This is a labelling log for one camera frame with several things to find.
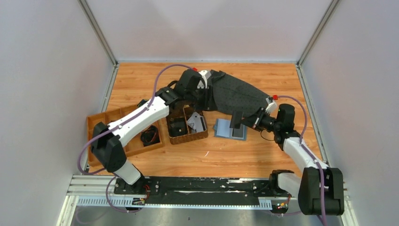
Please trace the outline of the teal leather card holder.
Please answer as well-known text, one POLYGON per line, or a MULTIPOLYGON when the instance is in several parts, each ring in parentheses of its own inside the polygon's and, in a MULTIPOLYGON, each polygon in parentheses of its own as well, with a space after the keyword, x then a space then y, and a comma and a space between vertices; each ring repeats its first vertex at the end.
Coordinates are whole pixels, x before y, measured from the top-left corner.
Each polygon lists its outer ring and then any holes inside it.
POLYGON ((214 137, 246 141, 247 127, 241 124, 241 127, 244 127, 244 138, 234 138, 232 137, 233 129, 230 128, 230 122, 230 120, 226 119, 216 119, 215 125, 213 126, 214 137))

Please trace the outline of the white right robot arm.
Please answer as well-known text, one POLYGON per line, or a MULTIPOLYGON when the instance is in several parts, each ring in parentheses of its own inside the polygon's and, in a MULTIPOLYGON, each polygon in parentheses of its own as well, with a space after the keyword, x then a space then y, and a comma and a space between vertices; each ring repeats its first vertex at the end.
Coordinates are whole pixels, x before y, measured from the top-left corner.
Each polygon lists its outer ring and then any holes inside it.
POLYGON ((318 158, 306 145, 303 133, 295 130, 295 107, 280 104, 276 117, 269 108, 259 108, 243 117, 240 123, 262 132, 274 134, 274 142, 301 170, 298 177, 290 170, 274 170, 269 176, 269 191, 274 196, 288 193, 297 198, 305 215, 340 216, 344 213, 343 174, 318 158))

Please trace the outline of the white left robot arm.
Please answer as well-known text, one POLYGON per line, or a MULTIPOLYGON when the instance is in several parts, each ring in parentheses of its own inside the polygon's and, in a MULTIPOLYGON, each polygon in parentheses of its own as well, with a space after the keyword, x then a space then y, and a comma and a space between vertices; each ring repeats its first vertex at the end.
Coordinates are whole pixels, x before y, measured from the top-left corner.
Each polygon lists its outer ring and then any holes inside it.
POLYGON ((107 172, 126 182, 126 189, 140 194, 144 189, 142 173, 127 159, 124 147, 140 132, 156 121, 167 117, 181 101, 197 102, 208 95, 210 70, 187 69, 180 79, 160 89, 155 89, 151 99, 128 115, 109 124, 95 125, 89 142, 91 153, 107 172))

